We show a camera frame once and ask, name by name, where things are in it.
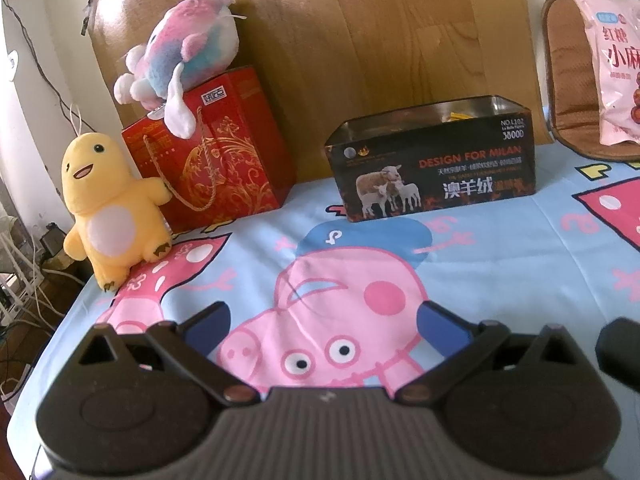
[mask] plush toy's white belly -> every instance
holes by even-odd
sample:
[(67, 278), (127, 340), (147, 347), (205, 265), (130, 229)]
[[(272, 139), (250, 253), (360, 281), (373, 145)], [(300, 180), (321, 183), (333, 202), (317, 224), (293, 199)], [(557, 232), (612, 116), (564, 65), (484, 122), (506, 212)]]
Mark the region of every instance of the plush toy's white belly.
[(115, 258), (126, 253), (136, 239), (136, 223), (130, 211), (119, 205), (100, 209), (86, 223), (86, 236), (100, 254)]

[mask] cartoon pig snout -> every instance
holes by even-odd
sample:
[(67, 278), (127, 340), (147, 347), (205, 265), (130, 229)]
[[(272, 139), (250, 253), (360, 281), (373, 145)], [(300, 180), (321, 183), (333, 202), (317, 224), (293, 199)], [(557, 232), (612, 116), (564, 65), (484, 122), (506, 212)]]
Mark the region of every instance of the cartoon pig snout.
[(222, 342), (218, 363), (243, 381), (250, 381), (262, 360), (260, 341), (255, 333), (237, 328)]

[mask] ribbed black surface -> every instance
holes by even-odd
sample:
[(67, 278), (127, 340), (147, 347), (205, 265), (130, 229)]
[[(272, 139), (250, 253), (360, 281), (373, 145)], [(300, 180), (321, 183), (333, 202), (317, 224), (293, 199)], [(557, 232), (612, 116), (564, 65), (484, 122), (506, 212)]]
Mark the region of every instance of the ribbed black surface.
[[(52, 480), (84, 476), (56, 473)], [(535, 480), (460, 451), (429, 410), (380, 388), (276, 389), (255, 407), (227, 410), (180, 461), (139, 480)], [(590, 470), (554, 480), (607, 480)]]

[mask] plush toy's mouth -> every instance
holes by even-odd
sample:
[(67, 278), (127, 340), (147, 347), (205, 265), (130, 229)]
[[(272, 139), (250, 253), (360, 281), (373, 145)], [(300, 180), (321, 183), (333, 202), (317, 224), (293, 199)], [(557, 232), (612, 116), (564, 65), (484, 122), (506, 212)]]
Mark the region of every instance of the plush toy's mouth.
[(76, 171), (74, 173), (74, 178), (83, 178), (86, 177), (89, 173), (91, 173), (91, 170), (94, 168), (93, 164), (89, 164), (88, 166), (85, 166), (84, 168), (82, 168), (82, 170)]

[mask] rope handle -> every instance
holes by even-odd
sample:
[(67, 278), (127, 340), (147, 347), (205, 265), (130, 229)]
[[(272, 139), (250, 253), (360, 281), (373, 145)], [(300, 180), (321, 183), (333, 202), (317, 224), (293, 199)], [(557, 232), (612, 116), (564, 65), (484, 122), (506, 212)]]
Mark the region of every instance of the rope handle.
[(151, 162), (154, 164), (154, 167), (156, 168), (156, 171), (158, 172), (158, 175), (160, 175), (160, 178), (162, 179), (162, 181), (164, 182), (164, 185), (167, 186), (167, 188), (169, 189), (169, 191), (171, 191), (172, 195), (175, 196), (180, 202), (182, 202), (185, 206), (187, 206), (189, 209), (191, 209), (192, 211), (195, 211), (196, 213), (201, 213), (203, 211), (206, 211), (207, 209), (209, 209), (214, 200), (216, 199), (216, 173), (214, 171), (213, 168), (213, 161), (211, 160), (211, 154), (209, 153), (209, 149), (207, 147), (207, 144), (205, 142), (205, 136), (204, 136), (204, 128), (202, 127), (202, 107), (198, 107), (197, 110), (197, 117), (198, 117), (198, 123), (197, 123), (197, 127), (200, 130), (200, 137), (202, 139), (202, 142), (200, 143), (200, 145), (202, 146), (202, 149), (204, 150), (204, 157), (207, 161), (207, 173), (209, 175), (209, 178), (211, 179), (211, 197), (209, 198), (209, 201), (207, 202), (206, 205), (204, 205), (203, 207), (196, 207), (194, 206), (191, 202), (189, 202), (188, 200), (184, 199), (180, 193), (178, 193), (174, 187), (171, 185), (171, 183), (169, 183), (169, 181), (167, 180), (167, 178), (164, 176), (164, 173), (162, 173), (162, 170), (160, 169), (160, 165), (158, 164), (158, 161), (156, 160), (156, 157), (153, 154), (153, 150), (151, 149), (151, 143), (149, 143), (149, 138), (144, 135), (142, 137), (142, 140), (145, 143), (146, 146), (146, 150), (149, 153), (149, 157), (151, 157)]

